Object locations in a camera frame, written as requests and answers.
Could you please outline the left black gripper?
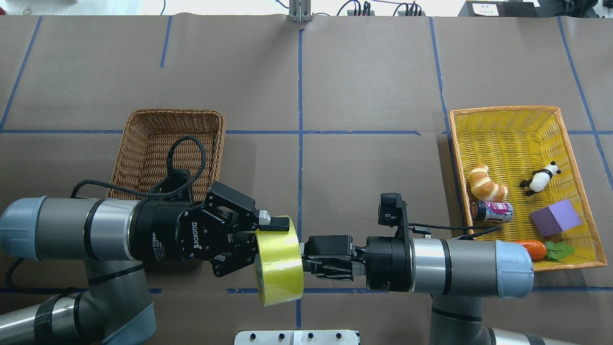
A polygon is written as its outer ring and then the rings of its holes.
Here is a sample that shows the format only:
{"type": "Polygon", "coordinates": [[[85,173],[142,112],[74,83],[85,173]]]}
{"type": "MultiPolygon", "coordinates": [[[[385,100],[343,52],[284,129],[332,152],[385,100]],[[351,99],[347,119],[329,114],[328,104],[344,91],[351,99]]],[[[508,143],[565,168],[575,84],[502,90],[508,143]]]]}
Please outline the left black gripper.
{"type": "Polygon", "coordinates": [[[208,261],[221,278],[254,264],[257,229],[287,233],[290,218],[259,211],[254,199],[216,182],[196,203],[138,203],[129,227],[129,253],[143,262],[208,261]]]}

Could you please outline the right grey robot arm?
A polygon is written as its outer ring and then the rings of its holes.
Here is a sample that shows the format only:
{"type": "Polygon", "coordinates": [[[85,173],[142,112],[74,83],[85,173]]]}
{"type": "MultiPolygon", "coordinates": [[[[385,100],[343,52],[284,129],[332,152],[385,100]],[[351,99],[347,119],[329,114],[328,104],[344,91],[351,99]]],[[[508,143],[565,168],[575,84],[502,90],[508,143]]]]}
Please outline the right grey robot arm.
{"type": "Polygon", "coordinates": [[[300,244],[304,272],[320,279],[364,276],[368,290],[431,296],[431,345],[563,345],[565,341],[483,324],[483,299],[523,299],[534,265],[514,242],[349,235],[311,236],[300,244]]]}

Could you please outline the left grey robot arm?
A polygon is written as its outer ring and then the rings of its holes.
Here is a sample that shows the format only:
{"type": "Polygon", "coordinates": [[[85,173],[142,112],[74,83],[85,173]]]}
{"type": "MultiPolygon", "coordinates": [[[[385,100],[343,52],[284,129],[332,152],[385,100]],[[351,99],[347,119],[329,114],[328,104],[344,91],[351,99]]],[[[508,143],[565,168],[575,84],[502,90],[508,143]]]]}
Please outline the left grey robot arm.
{"type": "Polygon", "coordinates": [[[299,258],[291,220],[221,183],[197,203],[170,194],[18,199],[1,216],[1,248],[19,259],[83,261],[89,284],[2,315],[3,345],[145,343],[156,316],[144,262],[209,261],[216,277],[253,264],[263,304],[302,295],[291,278],[299,258]]]}

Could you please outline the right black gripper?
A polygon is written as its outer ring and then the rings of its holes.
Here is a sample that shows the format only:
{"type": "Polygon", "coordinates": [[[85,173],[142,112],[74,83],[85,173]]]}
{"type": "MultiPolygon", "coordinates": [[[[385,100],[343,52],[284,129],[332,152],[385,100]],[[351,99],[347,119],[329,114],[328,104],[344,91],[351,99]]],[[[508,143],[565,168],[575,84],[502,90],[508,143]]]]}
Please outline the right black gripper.
{"type": "Polygon", "coordinates": [[[303,269],[318,279],[353,281],[364,276],[369,290],[411,288],[410,246],[403,238],[369,236],[359,246],[348,234],[311,236],[303,244],[303,269]]]}

